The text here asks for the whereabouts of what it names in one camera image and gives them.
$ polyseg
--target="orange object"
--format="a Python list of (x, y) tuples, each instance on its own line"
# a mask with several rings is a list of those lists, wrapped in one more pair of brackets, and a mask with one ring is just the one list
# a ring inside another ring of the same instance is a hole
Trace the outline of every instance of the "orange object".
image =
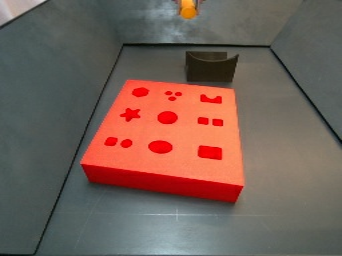
[(91, 182), (235, 202), (245, 179), (234, 90), (128, 80), (82, 166)]
[(192, 0), (180, 0), (180, 16), (184, 19), (192, 19), (198, 15)]

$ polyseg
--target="star-shaped hole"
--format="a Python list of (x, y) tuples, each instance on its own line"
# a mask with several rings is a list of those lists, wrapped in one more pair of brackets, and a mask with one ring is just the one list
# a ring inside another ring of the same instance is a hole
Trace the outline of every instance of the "star-shaped hole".
[(120, 114), (120, 117), (124, 117), (126, 122), (130, 122), (134, 118), (140, 118), (140, 116), (138, 114), (139, 111), (140, 111), (140, 109), (132, 110), (132, 109), (127, 108), (126, 112), (123, 114)]

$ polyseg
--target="red foam block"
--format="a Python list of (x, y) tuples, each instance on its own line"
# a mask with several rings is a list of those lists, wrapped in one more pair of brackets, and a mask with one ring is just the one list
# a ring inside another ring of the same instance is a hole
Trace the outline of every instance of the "red foam block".
[(235, 202), (245, 178), (234, 90), (128, 80), (82, 166), (91, 182)]

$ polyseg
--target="small circular hole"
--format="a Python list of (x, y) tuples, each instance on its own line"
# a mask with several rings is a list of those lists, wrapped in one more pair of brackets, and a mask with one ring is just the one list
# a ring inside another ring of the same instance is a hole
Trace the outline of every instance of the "small circular hole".
[(130, 148), (132, 146), (132, 141), (128, 139), (123, 140), (120, 145), (123, 148)]

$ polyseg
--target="gray wall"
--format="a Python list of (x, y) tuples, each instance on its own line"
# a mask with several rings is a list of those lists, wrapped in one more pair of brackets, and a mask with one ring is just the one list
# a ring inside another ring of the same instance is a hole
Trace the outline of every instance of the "gray wall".
[(104, 16), (48, 1), (0, 30), (0, 253), (40, 241), (122, 47)]
[(271, 48), (342, 140), (342, 1), (305, 1)]
[(210, 0), (184, 20), (171, 0), (100, 0), (126, 43), (269, 46), (302, 0)]

